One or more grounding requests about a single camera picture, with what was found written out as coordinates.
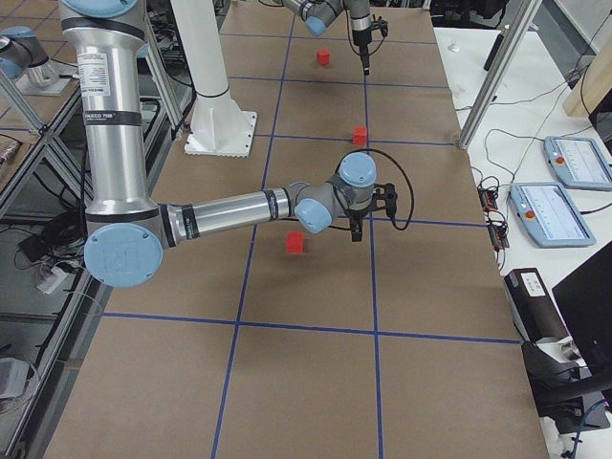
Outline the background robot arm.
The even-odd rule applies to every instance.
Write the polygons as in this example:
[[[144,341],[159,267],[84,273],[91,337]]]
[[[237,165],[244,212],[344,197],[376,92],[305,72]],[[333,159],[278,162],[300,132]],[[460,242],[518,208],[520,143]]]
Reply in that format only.
[[[46,87],[58,75],[34,31],[13,26],[1,31],[1,70],[11,80],[26,75],[36,87]]]

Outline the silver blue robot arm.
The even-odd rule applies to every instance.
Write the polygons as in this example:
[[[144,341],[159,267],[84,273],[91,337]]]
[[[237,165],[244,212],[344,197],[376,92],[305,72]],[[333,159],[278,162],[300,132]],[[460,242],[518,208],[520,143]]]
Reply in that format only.
[[[369,45],[372,43],[374,20],[370,14],[370,4],[365,0],[279,0],[275,4],[287,8],[298,16],[307,30],[314,36],[324,34],[333,22],[347,13],[353,44],[358,48],[363,73],[370,72]]]
[[[257,121],[230,94],[214,7],[176,1],[174,17],[195,91],[189,154],[245,157]],[[160,268],[164,250],[202,235],[289,217],[311,233],[346,216],[354,241],[381,198],[377,169],[351,153],[322,185],[298,182],[201,205],[159,204],[146,184],[137,56],[145,46],[143,1],[63,1],[65,38],[75,47],[93,199],[85,210],[84,261],[90,275],[134,287]]]

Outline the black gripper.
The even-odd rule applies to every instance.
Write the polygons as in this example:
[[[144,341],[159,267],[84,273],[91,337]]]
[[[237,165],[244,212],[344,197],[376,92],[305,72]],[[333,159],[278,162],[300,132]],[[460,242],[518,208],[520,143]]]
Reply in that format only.
[[[372,32],[370,29],[360,31],[353,30],[352,38],[354,45],[359,49],[363,73],[365,75],[368,75],[370,73],[370,58],[368,53],[368,47],[372,42]]]
[[[362,219],[369,212],[383,209],[379,201],[383,199],[381,188],[366,189],[360,192],[353,204],[349,206],[345,214],[348,217],[352,242],[361,242],[363,237]]]

